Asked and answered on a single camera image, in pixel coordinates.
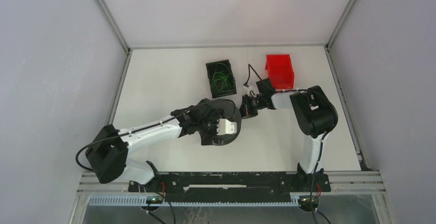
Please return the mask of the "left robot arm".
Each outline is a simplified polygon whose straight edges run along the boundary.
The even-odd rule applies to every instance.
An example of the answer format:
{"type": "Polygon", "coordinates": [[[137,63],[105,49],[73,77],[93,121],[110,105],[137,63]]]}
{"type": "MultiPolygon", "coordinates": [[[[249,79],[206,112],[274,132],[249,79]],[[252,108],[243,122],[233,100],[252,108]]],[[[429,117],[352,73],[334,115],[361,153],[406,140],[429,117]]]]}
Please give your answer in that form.
{"type": "Polygon", "coordinates": [[[160,187],[161,178],[149,161],[134,159],[133,154],[157,142],[199,133],[205,139],[223,140],[234,134],[235,123],[225,117],[225,109],[214,107],[210,100],[172,111],[168,116],[150,124],[116,129],[104,126],[83,151],[101,184],[116,179],[136,181],[147,191],[160,187]]]}

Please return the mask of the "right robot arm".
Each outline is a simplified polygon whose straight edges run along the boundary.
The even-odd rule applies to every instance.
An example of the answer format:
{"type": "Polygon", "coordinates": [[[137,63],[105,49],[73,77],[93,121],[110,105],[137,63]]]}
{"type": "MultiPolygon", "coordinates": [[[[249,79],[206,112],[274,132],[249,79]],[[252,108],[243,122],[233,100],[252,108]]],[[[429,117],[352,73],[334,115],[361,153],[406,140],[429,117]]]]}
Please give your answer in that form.
{"type": "Polygon", "coordinates": [[[249,90],[242,95],[239,108],[243,119],[258,115],[261,109],[293,109],[300,130],[305,135],[303,155],[298,170],[298,187],[311,191],[318,183],[315,173],[323,170],[324,143],[337,126],[338,113],[319,85],[307,89],[276,90],[270,79],[256,82],[258,93],[249,90]]]}

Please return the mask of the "dark grey cable spool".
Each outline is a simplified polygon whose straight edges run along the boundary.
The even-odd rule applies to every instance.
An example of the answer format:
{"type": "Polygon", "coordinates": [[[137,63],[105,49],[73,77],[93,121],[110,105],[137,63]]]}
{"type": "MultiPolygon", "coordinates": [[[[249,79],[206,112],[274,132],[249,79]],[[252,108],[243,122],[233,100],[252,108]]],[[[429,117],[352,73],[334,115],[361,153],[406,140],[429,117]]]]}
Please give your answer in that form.
{"type": "Polygon", "coordinates": [[[228,119],[230,121],[237,123],[236,134],[218,136],[219,138],[223,139],[224,145],[232,143],[237,138],[237,136],[241,131],[241,121],[242,121],[241,114],[238,108],[236,107],[235,103],[228,99],[218,99],[208,102],[207,104],[205,104],[204,108],[205,108],[204,110],[205,112],[203,113],[203,115],[205,117],[219,113],[221,115],[221,119],[228,119]]]}

